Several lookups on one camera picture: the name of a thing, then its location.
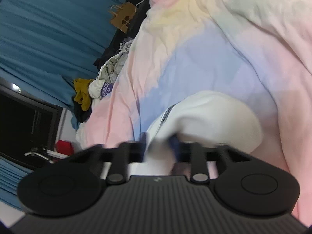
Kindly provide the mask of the white sweatpants with black stripe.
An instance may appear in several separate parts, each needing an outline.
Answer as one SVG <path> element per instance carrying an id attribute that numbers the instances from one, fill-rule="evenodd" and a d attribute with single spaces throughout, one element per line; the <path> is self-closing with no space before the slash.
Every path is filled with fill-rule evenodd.
<path id="1" fill-rule="evenodd" d="M 172 136 L 204 147 L 227 144 L 244 153 L 254 151 L 263 140 L 261 124 L 243 102 L 215 91 L 200 91 L 168 107 L 146 131 L 142 163 L 129 167 L 131 175 L 190 176 L 190 165 L 178 163 L 169 145 Z"/>

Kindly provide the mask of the white crumpled clothes pile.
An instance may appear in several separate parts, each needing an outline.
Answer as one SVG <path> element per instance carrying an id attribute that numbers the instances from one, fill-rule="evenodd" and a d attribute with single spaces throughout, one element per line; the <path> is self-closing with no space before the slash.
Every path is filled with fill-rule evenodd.
<path id="1" fill-rule="evenodd" d="M 118 53 L 104 63 L 98 72 L 97 78 L 89 84 L 88 93 L 91 98 L 102 99 L 111 93 L 127 58 L 128 53 Z"/>

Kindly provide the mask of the black clothing pile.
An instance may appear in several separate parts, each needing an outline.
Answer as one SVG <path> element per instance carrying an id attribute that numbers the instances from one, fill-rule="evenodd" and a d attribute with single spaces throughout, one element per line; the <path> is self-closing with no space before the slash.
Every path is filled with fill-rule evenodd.
<path id="1" fill-rule="evenodd" d="M 74 100 L 74 97 L 72 97 L 72 101 L 74 103 L 74 116 L 76 117 L 77 122 L 78 123 L 83 123 L 87 119 L 89 119 L 89 117 L 90 117 L 90 115 L 92 113 L 91 106 L 89 106 L 89 108 L 86 111 L 83 111 L 81 104 L 77 103 Z"/>

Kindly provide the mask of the mustard yellow garment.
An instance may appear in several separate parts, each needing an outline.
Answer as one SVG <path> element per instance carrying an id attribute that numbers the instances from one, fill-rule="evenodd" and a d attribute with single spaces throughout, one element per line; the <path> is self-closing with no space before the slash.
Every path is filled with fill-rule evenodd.
<path id="1" fill-rule="evenodd" d="M 76 92 L 74 101 L 81 105 L 83 111 L 87 111 L 91 106 L 91 97 L 88 88 L 93 81 L 93 79 L 74 79 L 74 89 Z"/>

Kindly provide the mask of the white garment steamer stand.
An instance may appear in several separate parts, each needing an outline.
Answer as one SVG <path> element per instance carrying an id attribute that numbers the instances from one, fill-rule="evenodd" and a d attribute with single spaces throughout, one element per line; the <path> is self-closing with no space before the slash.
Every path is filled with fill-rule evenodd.
<path id="1" fill-rule="evenodd" d="M 32 156 L 32 157 L 40 157 L 41 159 L 53 164 L 57 161 L 66 159 L 68 155 L 64 155 L 62 153 L 58 153 L 56 151 L 47 150 L 45 148 L 31 148 L 30 152 L 24 154 L 25 156 Z"/>

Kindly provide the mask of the dark window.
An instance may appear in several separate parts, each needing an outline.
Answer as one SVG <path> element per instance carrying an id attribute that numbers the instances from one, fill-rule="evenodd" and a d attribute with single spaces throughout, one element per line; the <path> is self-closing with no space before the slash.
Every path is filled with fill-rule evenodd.
<path id="1" fill-rule="evenodd" d="M 24 154 L 34 147 L 54 149 L 61 115 L 61 107 L 1 80 L 1 157 L 31 170 L 48 165 Z"/>

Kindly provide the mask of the left blue curtain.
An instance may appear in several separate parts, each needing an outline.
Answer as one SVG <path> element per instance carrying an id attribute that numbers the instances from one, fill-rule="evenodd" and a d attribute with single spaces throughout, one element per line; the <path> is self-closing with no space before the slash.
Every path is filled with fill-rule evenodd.
<path id="1" fill-rule="evenodd" d="M 3 203 L 22 211 L 21 203 L 17 197 L 17 187 L 21 180 L 31 172 L 32 170 L 1 157 L 0 198 Z"/>

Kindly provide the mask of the blue curtain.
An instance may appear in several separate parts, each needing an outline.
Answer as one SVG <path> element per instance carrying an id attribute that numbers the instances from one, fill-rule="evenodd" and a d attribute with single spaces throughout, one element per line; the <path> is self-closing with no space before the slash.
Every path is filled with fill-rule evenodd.
<path id="1" fill-rule="evenodd" d="M 1 77 L 36 98 L 73 109 L 74 79 L 116 32 L 109 8 L 124 0 L 1 0 Z"/>
<path id="2" fill-rule="evenodd" d="M 0 198 L 3 203 L 22 211 L 21 203 L 17 197 L 17 187 L 21 180 L 31 172 L 32 170 L 1 157 Z"/>

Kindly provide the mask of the pastel tie-dye duvet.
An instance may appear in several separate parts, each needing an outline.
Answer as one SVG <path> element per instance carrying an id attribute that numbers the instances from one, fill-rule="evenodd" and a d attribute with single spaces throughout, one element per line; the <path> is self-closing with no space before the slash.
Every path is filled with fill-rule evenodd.
<path id="1" fill-rule="evenodd" d="M 297 179 L 293 213 L 311 225 L 311 0 L 150 2 L 82 147 L 137 141 L 168 107 L 226 94 L 255 113 L 263 140 L 250 154 Z"/>

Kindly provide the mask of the brown paper bag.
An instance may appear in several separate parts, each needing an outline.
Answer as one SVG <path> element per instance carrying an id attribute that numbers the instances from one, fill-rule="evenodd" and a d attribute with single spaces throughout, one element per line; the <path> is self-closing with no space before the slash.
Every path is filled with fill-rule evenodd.
<path id="1" fill-rule="evenodd" d="M 112 15 L 110 23 L 123 33 L 127 33 L 135 15 L 136 7 L 131 2 L 126 2 L 120 5 L 112 5 L 108 12 Z"/>

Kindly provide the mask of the right blue curtain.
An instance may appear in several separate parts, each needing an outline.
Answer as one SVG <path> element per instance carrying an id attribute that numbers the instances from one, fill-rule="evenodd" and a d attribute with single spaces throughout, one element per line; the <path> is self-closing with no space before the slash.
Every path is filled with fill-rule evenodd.
<path id="1" fill-rule="evenodd" d="M 74 79 L 116 32 L 109 8 L 124 0 L 1 0 L 1 77 L 36 98 L 73 109 Z"/>

